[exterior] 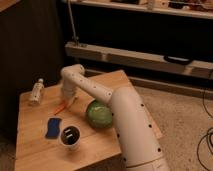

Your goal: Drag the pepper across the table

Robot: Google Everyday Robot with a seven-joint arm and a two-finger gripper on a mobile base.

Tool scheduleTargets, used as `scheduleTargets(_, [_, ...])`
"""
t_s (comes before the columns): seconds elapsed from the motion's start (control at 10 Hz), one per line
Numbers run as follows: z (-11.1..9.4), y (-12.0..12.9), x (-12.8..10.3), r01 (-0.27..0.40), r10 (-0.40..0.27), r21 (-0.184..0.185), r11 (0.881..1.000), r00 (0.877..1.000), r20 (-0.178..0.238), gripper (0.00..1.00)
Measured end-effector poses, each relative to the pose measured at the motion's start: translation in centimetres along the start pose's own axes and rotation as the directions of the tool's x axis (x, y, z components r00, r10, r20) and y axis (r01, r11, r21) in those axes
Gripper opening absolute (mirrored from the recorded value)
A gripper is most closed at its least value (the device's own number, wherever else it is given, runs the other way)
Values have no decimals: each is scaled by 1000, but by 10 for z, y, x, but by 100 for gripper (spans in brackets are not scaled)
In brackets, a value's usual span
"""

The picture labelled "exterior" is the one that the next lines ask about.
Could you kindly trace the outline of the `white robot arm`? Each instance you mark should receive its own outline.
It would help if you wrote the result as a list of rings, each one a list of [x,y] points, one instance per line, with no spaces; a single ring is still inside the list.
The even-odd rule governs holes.
[[[137,91],[129,86],[113,90],[84,73],[81,64],[62,68],[62,95],[70,100],[79,87],[110,108],[126,171],[170,171]]]

